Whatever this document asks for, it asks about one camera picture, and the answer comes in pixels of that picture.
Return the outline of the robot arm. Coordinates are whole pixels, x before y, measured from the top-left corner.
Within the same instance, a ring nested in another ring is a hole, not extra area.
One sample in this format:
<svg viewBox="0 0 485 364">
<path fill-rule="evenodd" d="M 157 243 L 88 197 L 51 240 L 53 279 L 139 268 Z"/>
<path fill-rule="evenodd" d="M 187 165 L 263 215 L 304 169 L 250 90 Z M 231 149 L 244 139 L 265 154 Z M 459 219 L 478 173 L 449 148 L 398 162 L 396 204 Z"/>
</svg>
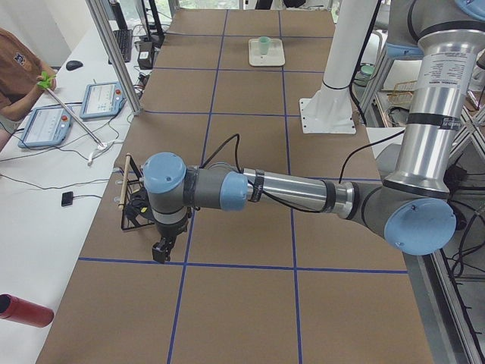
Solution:
<svg viewBox="0 0 485 364">
<path fill-rule="evenodd" d="M 161 236 L 152 248 L 153 259 L 169 260 L 194 208 L 239 211 L 264 197 L 302 212 L 337 214 L 410 255 L 444 247 L 456 218 L 443 177 L 483 47 L 482 1 L 391 4 L 387 50 L 393 58 L 421 58 L 421 67 L 396 168 L 379 187 L 237 171 L 223 163 L 188 167 L 170 152 L 151 156 L 143 167 L 144 184 Z"/>
</svg>

